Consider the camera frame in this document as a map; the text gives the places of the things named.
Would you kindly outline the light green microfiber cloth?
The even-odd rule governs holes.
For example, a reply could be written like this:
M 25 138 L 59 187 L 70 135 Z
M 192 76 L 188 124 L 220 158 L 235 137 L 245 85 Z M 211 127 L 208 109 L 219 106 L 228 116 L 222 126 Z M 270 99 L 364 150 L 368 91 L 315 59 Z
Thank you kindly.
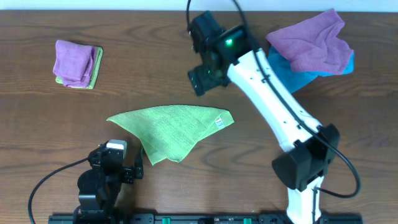
M 137 137 L 152 165 L 181 162 L 199 141 L 234 123 L 228 110 L 192 105 L 154 106 L 107 120 Z

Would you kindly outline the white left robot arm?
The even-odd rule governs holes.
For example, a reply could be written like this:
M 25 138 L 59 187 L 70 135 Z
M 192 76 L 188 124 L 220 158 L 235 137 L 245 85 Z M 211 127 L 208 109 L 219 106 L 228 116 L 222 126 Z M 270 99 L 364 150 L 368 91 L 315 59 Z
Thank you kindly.
M 143 150 L 140 149 L 133 166 L 124 166 L 124 150 L 102 144 L 89 153 L 91 169 L 77 182 L 80 206 L 73 212 L 73 223 L 118 223 L 123 216 L 114 209 L 122 184 L 142 179 Z

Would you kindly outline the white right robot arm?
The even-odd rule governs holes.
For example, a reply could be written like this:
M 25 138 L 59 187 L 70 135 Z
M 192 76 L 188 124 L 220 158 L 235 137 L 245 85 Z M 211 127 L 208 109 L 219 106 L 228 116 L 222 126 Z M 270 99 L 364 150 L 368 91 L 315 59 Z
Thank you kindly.
M 277 78 L 263 50 L 253 41 L 226 38 L 195 42 L 202 64 L 188 77 L 198 96 L 229 82 L 252 101 L 274 132 L 283 154 L 272 161 L 287 187 L 287 216 L 293 223 L 315 223 L 321 217 L 319 192 L 340 140 L 331 124 L 323 127 L 308 114 Z

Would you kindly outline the blue microfiber cloth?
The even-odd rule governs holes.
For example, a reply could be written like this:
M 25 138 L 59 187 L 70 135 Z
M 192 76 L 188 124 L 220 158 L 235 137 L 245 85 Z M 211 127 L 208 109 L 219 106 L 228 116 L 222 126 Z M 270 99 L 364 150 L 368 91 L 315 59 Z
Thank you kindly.
M 293 93 L 317 77 L 353 72 L 354 56 L 354 50 L 347 44 L 273 42 L 268 61 L 286 89 Z

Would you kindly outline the purple unfolded microfiber cloth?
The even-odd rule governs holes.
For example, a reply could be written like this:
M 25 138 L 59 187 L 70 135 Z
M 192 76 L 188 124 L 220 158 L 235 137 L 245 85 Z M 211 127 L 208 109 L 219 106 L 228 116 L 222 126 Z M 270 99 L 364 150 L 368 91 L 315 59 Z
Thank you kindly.
M 266 36 L 295 72 L 341 75 L 352 64 L 354 50 L 338 38 L 345 22 L 334 9 Z

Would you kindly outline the folded purple cloth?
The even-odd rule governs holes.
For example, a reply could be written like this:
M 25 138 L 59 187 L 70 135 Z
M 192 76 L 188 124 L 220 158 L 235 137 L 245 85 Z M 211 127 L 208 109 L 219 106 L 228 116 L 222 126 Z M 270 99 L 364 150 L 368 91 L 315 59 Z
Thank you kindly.
M 53 73 L 62 79 L 66 87 L 86 88 L 96 59 L 96 48 L 65 40 L 55 44 L 56 61 Z

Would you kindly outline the folded green cloth underneath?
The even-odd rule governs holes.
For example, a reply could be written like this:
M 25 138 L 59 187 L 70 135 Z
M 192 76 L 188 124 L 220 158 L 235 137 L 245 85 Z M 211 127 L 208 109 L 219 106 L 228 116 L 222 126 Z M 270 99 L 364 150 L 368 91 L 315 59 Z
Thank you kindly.
M 82 87 L 82 89 L 90 89 L 92 90 L 95 87 L 100 66 L 101 66 L 101 60 L 103 57 L 103 49 L 101 47 L 96 47 L 96 60 L 93 65 L 92 71 L 91 71 L 91 77 L 90 77 L 90 82 L 86 87 Z

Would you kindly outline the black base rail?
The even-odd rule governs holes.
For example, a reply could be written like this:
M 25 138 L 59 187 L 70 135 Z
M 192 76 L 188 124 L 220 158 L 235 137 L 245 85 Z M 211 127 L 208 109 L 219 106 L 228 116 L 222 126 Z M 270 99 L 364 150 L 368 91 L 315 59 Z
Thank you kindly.
M 51 215 L 49 224 L 118 223 L 118 224 L 289 224 L 292 221 L 282 213 L 261 215 L 154 215 L 137 213 L 126 218 L 94 220 L 73 215 Z

